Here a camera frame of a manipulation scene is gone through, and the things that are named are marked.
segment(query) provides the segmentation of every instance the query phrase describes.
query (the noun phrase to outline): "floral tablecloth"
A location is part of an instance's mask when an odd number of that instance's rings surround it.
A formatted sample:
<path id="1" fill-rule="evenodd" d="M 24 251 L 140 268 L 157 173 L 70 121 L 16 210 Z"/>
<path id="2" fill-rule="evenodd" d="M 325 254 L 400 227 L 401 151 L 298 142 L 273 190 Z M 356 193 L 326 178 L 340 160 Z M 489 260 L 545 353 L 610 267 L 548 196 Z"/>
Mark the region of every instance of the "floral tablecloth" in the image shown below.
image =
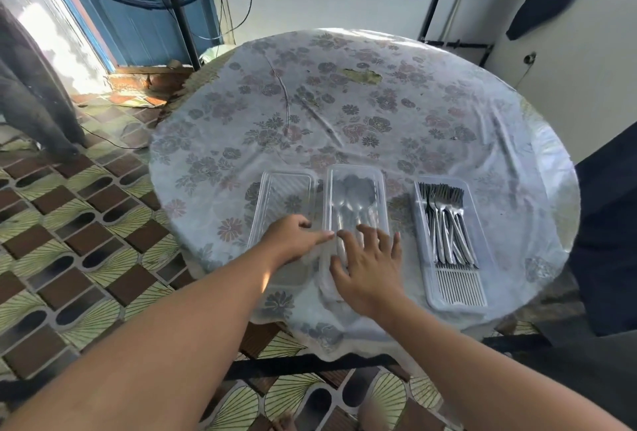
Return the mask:
<path id="1" fill-rule="evenodd" d="M 159 125 L 150 148 L 155 191 L 207 271 L 244 251 L 265 169 L 322 178 L 335 163 L 384 172 L 405 288 L 423 307 L 411 178 L 470 185 L 506 292 L 484 316 L 439 315 L 461 330 L 513 312 L 561 271 L 579 220 L 573 164 L 529 103 L 489 72 L 413 40 L 328 29 L 245 43 L 217 76 Z M 326 360 L 389 353 L 410 367 L 374 322 L 325 302 L 314 280 L 269 286 L 252 321 L 285 321 Z"/>

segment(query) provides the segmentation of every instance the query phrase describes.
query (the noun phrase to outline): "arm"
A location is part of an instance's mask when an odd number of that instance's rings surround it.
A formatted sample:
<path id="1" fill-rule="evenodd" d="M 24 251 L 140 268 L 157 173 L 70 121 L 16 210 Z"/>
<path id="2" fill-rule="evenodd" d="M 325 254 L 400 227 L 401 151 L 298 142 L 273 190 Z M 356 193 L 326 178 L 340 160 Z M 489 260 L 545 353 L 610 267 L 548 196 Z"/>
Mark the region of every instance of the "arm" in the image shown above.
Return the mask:
<path id="1" fill-rule="evenodd" d="M 416 360 L 473 431 L 495 429 L 627 431 L 586 398 L 438 321 L 402 290 L 398 234 L 359 226 L 364 249 L 348 232 L 349 275 L 340 260 L 330 270 L 341 296 L 369 316 Z"/>
<path id="2" fill-rule="evenodd" d="M 332 232 L 301 215 L 204 279 L 133 318 L 72 364 L 7 422 L 6 431 L 191 430 L 236 357 L 272 274 Z"/>

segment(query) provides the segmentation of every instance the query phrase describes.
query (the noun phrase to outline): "fan stand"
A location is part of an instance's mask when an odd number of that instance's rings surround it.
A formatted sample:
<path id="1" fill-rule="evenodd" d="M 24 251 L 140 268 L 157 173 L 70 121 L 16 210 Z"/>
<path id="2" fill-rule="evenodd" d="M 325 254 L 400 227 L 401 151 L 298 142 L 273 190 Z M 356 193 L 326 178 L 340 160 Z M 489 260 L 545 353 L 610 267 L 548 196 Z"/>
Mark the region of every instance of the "fan stand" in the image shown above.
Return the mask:
<path id="1" fill-rule="evenodd" d="M 172 11 L 175 14 L 175 19 L 177 20 L 177 25 L 179 26 L 179 32 L 181 33 L 183 44 L 186 46 L 186 51 L 188 52 L 188 58 L 190 58 L 192 68 L 195 70 L 199 70 L 201 68 L 199 56 L 197 55 L 195 42 L 192 39 L 192 33 L 190 32 L 190 26 L 188 26 L 188 21 L 183 12 L 183 7 L 179 4 L 179 0 L 170 0 L 170 3 L 173 7 L 175 7 L 172 8 Z"/>

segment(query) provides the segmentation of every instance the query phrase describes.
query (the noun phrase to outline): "transparent plastic tray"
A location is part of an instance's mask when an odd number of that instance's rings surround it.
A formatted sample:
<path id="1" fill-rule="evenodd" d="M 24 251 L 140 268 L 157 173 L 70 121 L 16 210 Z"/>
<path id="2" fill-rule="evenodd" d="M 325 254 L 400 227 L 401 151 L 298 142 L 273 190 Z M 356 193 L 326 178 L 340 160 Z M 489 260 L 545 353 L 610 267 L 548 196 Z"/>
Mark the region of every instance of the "transparent plastic tray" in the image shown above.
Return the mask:
<path id="1" fill-rule="evenodd" d="M 389 233 L 383 173 L 369 166 L 332 165 L 327 168 L 323 191 L 323 230 L 348 230 L 361 239 L 356 225 L 370 225 Z M 330 257 L 337 254 L 347 265 L 340 238 L 321 252 L 318 287 L 328 300 L 342 301 L 329 272 Z"/>
<path id="2" fill-rule="evenodd" d="M 463 219 L 469 245 L 475 255 L 475 266 L 448 265 L 445 268 L 435 265 L 431 234 L 425 214 L 426 199 L 420 192 L 419 183 L 447 184 L 464 190 Z M 413 192 L 413 220 L 417 230 L 418 251 L 429 305 L 442 312 L 486 313 L 490 297 L 495 298 L 497 295 L 499 269 L 482 231 L 469 186 L 458 178 L 423 176 L 414 182 Z"/>
<path id="3" fill-rule="evenodd" d="M 316 176 L 309 171 L 265 171 L 261 177 L 259 199 L 254 222 L 248 238 L 248 248 L 260 240 L 277 219 L 291 213 L 314 219 L 316 199 Z M 269 285 L 295 287 L 307 282 L 312 265 L 306 259 L 293 261 L 282 267 L 270 280 Z"/>

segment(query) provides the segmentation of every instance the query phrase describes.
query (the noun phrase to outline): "hand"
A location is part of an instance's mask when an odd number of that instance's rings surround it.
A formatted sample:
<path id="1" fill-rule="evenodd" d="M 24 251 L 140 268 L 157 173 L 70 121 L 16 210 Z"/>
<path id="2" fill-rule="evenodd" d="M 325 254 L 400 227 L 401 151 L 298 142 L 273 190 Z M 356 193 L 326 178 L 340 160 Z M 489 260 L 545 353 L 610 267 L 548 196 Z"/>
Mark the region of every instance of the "hand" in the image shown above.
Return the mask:
<path id="1" fill-rule="evenodd" d="M 341 259 L 332 255 L 329 271 L 341 297 L 359 314 L 375 319 L 387 298 L 404 295 L 402 289 L 402 249 L 400 234 L 394 234 L 394 244 L 385 232 L 367 225 L 356 227 L 363 234 L 362 248 L 350 232 L 337 235 L 345 243 L 347 269 Z"/>
<path id="2" fill-rule="evenodd" d="M 303 229 L 311 225 L 310 220 L 300 214 L 278 219 L 263 234 L 259 247 L 274 256 L 276 268 L 279 268 L 334 238 L 334 232 L 307 232 Z"/>

